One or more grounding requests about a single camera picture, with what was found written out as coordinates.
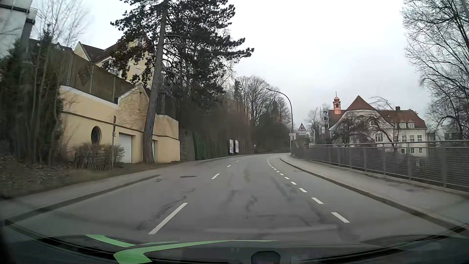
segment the traffic sign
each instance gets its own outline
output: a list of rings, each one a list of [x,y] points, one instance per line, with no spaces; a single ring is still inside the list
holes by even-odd
[[[306,128],[304,128],[303,123],[301,123],[300,127],[298,128],[298,135],[305,135],[306,134]]]

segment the garage door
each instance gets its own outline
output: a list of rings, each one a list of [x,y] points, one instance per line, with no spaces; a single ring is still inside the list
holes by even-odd
[[[119,145],[124,148],[122,162],[132,163],[132,136],[119,133]]]

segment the tower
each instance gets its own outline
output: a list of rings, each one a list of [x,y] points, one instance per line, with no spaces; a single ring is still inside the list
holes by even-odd
[[[340,115],[341,114],[340,99],[337,97],[337,92],[335,92],[335,98],[334,98],[333,106],[334,106],[334,114],[335,115]]]

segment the street lamp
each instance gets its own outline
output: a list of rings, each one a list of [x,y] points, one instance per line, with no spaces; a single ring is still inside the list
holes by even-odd
[[[283,94],[287,99],[288,99],[288,102],[290,103],[290,113],[291,113],[291,116],[292,116],[292,127],[290,128],[290,133],[293,133],[293,107],[292,107],[292,102],[290,101],[290,98],[288,98],[288,96],[282,92],[279,92],[279,91],[274,91],[272,89],[269,89],[269,88],[266,88],[267,90],[271,91],[271,92],[276,92],[276,93],[281,93]],[[292,140],[290,140],[290,154],[293,154],[292,152]]]

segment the asphalt road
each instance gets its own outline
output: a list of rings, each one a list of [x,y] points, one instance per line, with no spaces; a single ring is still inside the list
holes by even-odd
[[[100,234],[141,242],[266,239],[328,244],[446,231],[299,171],[283,163],[282,155],[171,166],[157,178],[16,224],[44,236]]]

